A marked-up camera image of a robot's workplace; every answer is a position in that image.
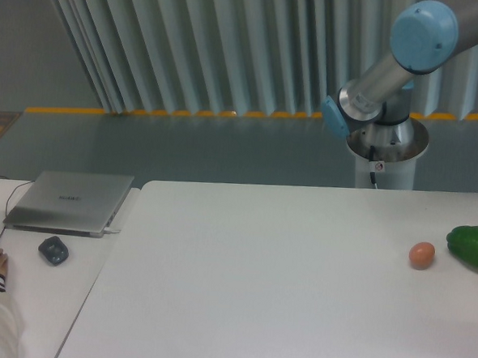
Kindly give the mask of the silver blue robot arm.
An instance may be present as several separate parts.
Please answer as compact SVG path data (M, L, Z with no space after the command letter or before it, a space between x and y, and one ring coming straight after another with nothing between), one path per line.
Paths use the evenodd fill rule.
M416 75L478 45L478 0L426 0L394 21L389 50L358 79L322 101L322 118L344 139L382 118L389 98Z

